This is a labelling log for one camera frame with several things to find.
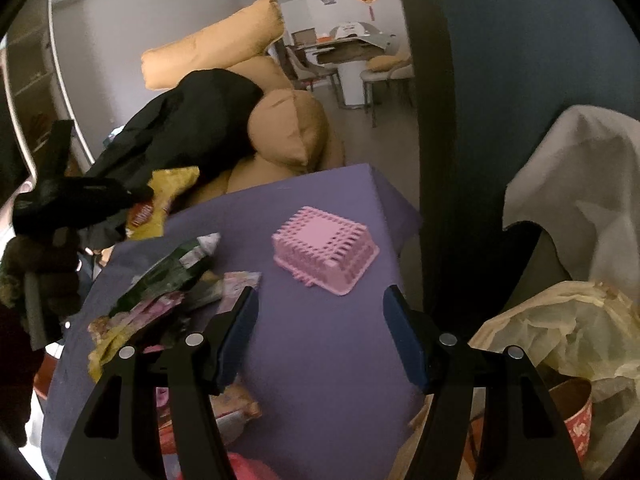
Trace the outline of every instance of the purple tablecloth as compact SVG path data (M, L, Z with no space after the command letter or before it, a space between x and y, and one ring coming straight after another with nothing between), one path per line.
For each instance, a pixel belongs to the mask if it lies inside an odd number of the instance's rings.
M273 262L271 234L305 205L366 224L380 247L346 296L307 288ZM94 386L86 371L88 323L176 245L220 232L216 272L262 272L260 314L241 374L264 415L232 450L262 460L282 480L384 479L422 403L382 314L384 290L400 283L397 254L419 225L388 181L359 165L222 196L171 217L163 238L118 245L72 320L53 377L42 431L52 476Z

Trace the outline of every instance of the yellow cushion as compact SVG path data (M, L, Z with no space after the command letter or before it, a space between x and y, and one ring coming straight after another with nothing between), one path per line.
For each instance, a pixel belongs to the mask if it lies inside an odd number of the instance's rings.
M344 145L342 141L330 129L329 136L324 144L324 150L318 162L318 171L334 170L344 166Z
M271 56L255 56L227 68L256 83L265 94L272 90L293 88L280 66Z
M226 188L229 184L229 177L231 176L231 170L226 170L220 173L220 175L206 183L204 186L195 187L188 195L185 201L185 207L191 207L192 205L201 204L212 198L217 198L226 193Z
M313 169L328 137L322 105L305 90L274 90L249 117L249 138L258 153L274 164Z
M262 184L270 184L303 173L303 171L297 171L287 166L273 164L256 153L243 158L236 164L231 171L226 192L233 193Z
M174 88L194 70L229 68L260 56L284 34L276 0L257 0L226 20L203 28L174 43L147 50L142 73L150 90Z
M371 70L372 72L386 72L403 61L404 58L400 56L376 56L367 61L367 70Z

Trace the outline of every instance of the basket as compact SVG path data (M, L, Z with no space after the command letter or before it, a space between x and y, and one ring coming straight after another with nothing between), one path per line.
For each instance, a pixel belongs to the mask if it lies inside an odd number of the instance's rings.
M271 238L279 266L306 286L338 296L354 287L380 252L366 226L309 206Z

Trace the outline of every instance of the yellow snack bag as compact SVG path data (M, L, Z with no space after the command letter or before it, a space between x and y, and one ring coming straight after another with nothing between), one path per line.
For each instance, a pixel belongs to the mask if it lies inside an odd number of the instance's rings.
M127 238L144 240L162 236L164 221L174 199L193 186L199 176L200 170L197 166L154 171L148 183L154 190L154 197L129 209Z

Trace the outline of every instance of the metal bolt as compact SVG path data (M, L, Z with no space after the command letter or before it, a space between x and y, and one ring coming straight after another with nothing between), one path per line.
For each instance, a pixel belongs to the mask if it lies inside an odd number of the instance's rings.
M524 351L519 346L510 346L507 354L514 359L522 359L524 357Z
M204 336L199 332L195 332L193 334L189 334L187 336L187 339L185 339L184 341L188 346L198 346L201 345L204 341Z
M458 338L453 334L445 332L444 334L440 335L440 342L444 346L455 346L456 343L458 342Z
M136 349L133 348L133 346L125 346L120 349L120 351L118 352L118 355L120 356L121 359L129 359L130 357L133 357L133 354L135 353L136 353Z

